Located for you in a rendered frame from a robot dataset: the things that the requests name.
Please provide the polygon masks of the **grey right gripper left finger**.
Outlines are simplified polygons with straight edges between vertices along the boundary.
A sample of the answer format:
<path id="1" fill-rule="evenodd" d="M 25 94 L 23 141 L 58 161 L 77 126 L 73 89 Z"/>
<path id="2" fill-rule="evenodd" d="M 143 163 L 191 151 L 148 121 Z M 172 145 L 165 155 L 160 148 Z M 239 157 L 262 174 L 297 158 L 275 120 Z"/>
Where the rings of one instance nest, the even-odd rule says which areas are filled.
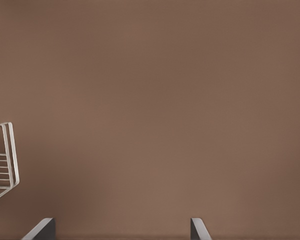
<path id="1" fill-rule="evenodd" d="M 44 218 L 21 240 L 56 240 L 56 220 Z"/>

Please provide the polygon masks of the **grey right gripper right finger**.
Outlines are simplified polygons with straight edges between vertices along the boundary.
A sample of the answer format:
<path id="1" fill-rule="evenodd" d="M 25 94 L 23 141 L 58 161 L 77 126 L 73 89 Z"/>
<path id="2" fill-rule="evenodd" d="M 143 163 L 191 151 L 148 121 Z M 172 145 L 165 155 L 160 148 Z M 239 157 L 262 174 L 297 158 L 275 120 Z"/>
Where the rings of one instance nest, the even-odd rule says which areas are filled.
<path id="1" fill-rule="evenodd" d="M 190 240 L 212 240 L 201 218 L 190 219 Z"/>

